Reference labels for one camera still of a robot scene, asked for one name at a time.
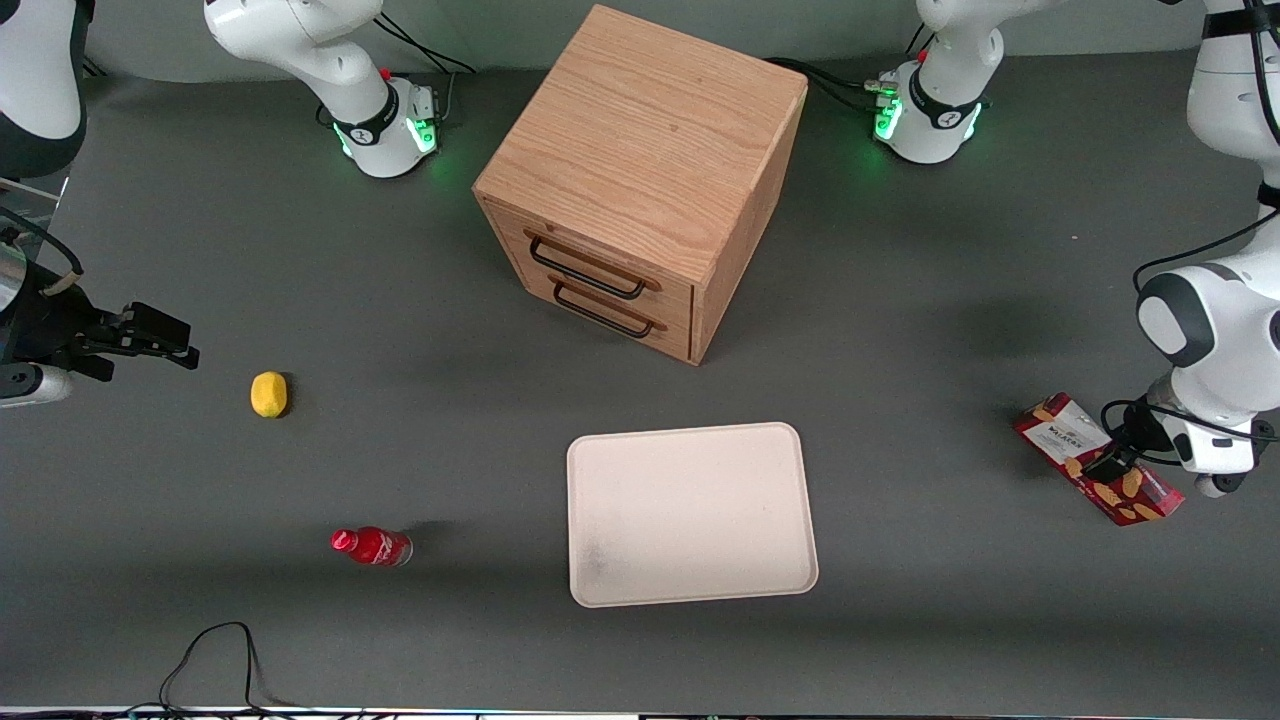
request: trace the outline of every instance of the wooden box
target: wooden box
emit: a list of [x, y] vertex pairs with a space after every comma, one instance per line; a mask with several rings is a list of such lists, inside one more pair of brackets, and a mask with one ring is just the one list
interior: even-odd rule
[[777, 205], [805, 92], [596, 5], [472, 190], [529, 292], [696, 365]]

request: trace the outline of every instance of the gray table surface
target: gray table surface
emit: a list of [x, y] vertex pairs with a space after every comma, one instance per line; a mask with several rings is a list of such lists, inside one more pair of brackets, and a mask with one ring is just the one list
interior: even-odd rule
[[[1193, 61], [1011, 59], [933, 168], [814, 92], [699, 369], [532, 300], [490, 234], [470, 186], [539, 73], [460, 78], [440, 155], [389, 182], [301, 83], [99, 86], [52, 229], [99, 305], [188, 320], [204, 359], [0, 416], [0, 698], [148, 700], [239, 619], [308, 705], [1275, 716], [1280, 457], [1119, 529], [1009, 428], [1140, 393], [1130, 269], [1252, 219], [1257, 169], [1187, 128]], [[266, 369], [280, 421], [248, 406]], [[813, 592], [572, 601], [573, 438], [763, 420], [804, 439]], [[413, 561], [328, 548], [364, 523]], [[234, 705], [242, 662], [211, 638], [174, 698]]]

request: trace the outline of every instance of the black handle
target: black handle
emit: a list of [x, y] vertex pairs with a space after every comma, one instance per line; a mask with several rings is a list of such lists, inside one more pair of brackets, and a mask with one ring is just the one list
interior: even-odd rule
[[588, 318], [590, 320], [595, 320], [596, 323], [600, 323], [602, 325], [609, 328], [611, 331], [617, 331], [617, 332], [620, 332], [620, 333], [622, 333], [622, 334], [625, 334], [627, 337], [635, 338], [635, 340], [644, 340], [644, 338], [649, 337], [649, 333], [653, 332], [653, 320], [648, 320], [644, 324], [644, 329], [643, 331], [634, 331], [634, 329], [623, 325], [622, 323], [616, 323], [616, 322], [605, 318], [604, 315], [600, 315], [599, 313], [593, 313], [591, 310], [588, 310], [586, 307], [582, 307], [581, 305], [579, 305], [576, 302], [570, 302], [568, 300], [564, 300], [559, 295], [562, 290], [564, 290], [564, 283], [556, 283], [556, 291], [552, 292], [552, 297], [556, 299], [557, 305], [559, 305], [561, 307], [566, 307], [568, 310], [572, 310], [572, 311], [577, 313], [579, 315], [582, 315], [584, 318]]
[[570, 268], [568, 265], [563, 265], [561, 263], [557, 263], [556, 260], [552, 260], [550, 258], [545, 258], [543, 255], [539, 255], [538, 254], [538, 249], [543, 246], [543, 238], [540, 238], [538, 236], [532, 236], [532, 237], [534, 237], [534, 241], [529, 243], [529, 254], [532, 255], [534, 260], [538, 261], [538, 264], [540, 264], [540, 265], [545, 265], [545, 266], [548, 266], [548, 268], [550, 268], [553, 270], [559, 270], [561, 273], [564, 273], [566, 275], [573, 278], [575, 281], [577, 281], [580, 283], [589, 284], [589, 286], [594, 287], [595, 290], [599, 290], [600, 292], [607, 292], [607, 293], [609, 293], [609, 295], [612, 295], [614, 297], [621, 297], [622, 300], [635, 300], [636, 297], [640, 297], [640, 292], [644, 291], [644, 281], [636, 281], [635, 290], [626, 291], [626, 290], [622, 290], [620, 287], [613, 287], [609, 283], [600, 282], [600, 281], [598, 281], [598, 279], [595, 279], [595, 278], [593, 278], [590, 275], [585, 275], [585, 274], [575, 270], [573, 268]]

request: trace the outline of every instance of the red bottle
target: red bottle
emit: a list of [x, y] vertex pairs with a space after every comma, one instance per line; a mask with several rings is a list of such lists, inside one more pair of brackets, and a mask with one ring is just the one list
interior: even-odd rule
[[413, 555], [413, 541], [408, 536], [372, 525], [338, 530], [329, 538], [329, 544], [364, 565], [403, 565]]

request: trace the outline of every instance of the white tray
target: white tray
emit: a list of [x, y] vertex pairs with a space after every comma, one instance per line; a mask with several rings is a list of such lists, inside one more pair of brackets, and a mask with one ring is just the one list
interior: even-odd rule
[[568, 583], [586, 607], [797, 594], [818, 582], [785, 423], [577, 438]]

